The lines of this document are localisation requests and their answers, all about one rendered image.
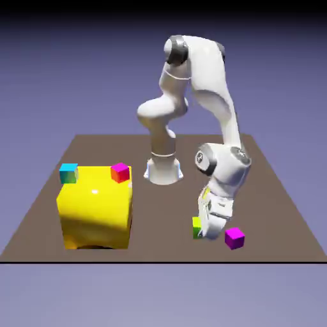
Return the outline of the small green cube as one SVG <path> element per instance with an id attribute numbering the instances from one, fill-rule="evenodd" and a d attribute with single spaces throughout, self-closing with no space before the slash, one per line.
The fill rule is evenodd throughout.
<path id="1" fill-rule="evenodd" d="M 197 240 L 203 238 L 201 219 L 199 217 L 192 218 L 192 230 L 193 230 L 193 239 Z"/>

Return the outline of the small red magenta-topped cube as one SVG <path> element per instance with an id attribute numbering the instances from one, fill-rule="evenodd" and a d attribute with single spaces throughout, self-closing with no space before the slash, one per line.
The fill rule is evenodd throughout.
<path id="1" fill-rule="evenodd" d="M 130 179 L 130 169 L 125 163 L 117 163 L 110 167 L 110 175 L 116 183 L 122 183 Z"/>

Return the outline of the small cyan cube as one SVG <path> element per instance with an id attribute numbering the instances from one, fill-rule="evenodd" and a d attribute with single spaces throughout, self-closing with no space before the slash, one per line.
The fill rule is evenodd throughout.
<path id="1" fill-rule="evenodd" d="M 59 168 L 61 184 L 74 184 L 78 180 L 78 164 L 63 163 Z"/>

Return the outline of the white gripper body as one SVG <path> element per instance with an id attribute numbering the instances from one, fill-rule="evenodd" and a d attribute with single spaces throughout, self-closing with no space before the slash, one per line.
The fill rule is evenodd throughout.
<path id="1" fill-rule="evenodd" d="M 219 237 L 226 224 L 224 203 L 222 199 L 205 187 L 198 198 L 199 219 L 201 230 L 200 238 L 215 240 Z"/>

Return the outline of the large yellow box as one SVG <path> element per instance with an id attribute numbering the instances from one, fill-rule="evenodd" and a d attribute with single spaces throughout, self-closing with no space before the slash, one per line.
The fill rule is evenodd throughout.
<path id="1" fill-rule="evenodd" d="M 65 248 L 128 248 L 132 168 L 128 181 L 116 183 L 110 167 L 78 164 L 77 182 L 62 185 L 56 204 Z"/>

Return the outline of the small magenta cube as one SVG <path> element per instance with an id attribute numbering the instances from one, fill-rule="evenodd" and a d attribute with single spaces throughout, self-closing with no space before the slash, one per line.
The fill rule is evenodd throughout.
<path id="1" fill-rule="evenodd" d="M 233 227 L 225 231 L 225 244 L 231 249 L 235 250 L 243 247 L 245 243 L 245 234 L 238 227 Z"/>

